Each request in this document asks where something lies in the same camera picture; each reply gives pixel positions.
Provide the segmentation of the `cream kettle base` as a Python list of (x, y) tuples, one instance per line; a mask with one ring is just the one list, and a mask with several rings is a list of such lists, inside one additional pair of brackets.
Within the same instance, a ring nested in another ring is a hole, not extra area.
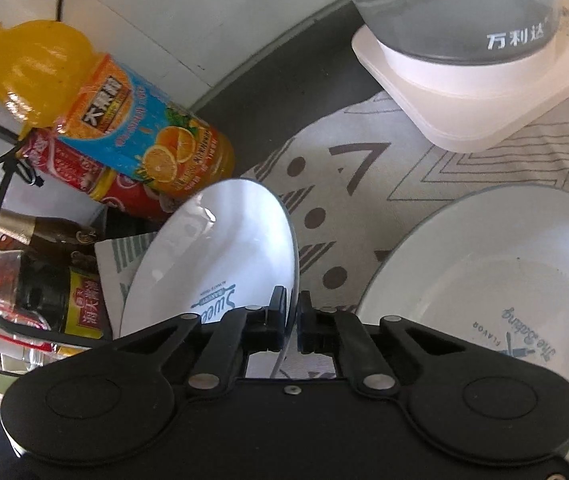
[(447, 151), (491, 148), (569, 98), (569, 0), (555, 37), (529, 60), (431, 66), (381, 46), (367, 26), (351, 47), (423, 136)]

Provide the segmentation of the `glass electric kettle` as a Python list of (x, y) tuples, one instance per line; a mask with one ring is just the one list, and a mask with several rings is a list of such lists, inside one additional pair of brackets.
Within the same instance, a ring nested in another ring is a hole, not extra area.
[(490, 65), (546, 47), (560, 0), (351, 0), (389, 50), (430, 63)]

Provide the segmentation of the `white plate Bakery print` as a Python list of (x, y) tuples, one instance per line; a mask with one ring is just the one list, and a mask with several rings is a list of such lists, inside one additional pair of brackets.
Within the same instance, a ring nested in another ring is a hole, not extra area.
[(386, 258), (357, 314), (397, 315), (569, 380), (569, 193), (498, 186), (441, 208)]

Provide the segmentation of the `soy sauce bottle yellow label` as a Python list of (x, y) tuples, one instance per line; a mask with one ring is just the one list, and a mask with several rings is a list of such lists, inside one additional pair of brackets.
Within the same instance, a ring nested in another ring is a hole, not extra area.
[(112, 336), (94, 245), (72, 220), (0, 211), (0, 312), (15, 323), (80, 338)]

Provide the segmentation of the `patterned fringed table cloth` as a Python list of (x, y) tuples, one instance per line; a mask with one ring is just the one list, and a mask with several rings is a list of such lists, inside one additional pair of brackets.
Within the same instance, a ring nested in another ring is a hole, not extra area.
[[(278, 197), (297, 243), (298, 285), (317, 306), (357, 312), (391, 252), (424, 220), (498, 186), (569, 193), (569, 98), (491, 148), (429, 142), (386, 93), (301, 130), (241, 179)], [(98, 246), (106, 309), (120, 333), (129, 288), (156, 233)]]

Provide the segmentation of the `orange juice bottle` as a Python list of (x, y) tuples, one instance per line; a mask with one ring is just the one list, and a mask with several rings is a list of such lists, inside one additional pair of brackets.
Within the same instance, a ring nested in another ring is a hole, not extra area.
[(67, 24), (0, 24), (0, 102), (14, 119), (176, 200), (231, 177), (234, 149)]

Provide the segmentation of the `red snack can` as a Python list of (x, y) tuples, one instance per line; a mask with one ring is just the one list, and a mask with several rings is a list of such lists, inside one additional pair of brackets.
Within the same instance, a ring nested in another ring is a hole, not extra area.
[(58, 140), (48, 129), (30, 133), (20, 154), (50, 177), (129, 216), (164, 222), (179, 207), (178, 200), (96, 162)]

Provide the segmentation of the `white plate Sweet print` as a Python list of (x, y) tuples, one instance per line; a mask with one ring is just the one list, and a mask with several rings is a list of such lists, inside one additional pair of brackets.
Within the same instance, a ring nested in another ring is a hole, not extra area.
[(213, 184), (187, 200), (154, 237), (129, 288), (122, 336), (179, 314), (213, 324), (234, 309), (267, 307), (297, 291), (297, 243), (286, 209), (263, 185)]

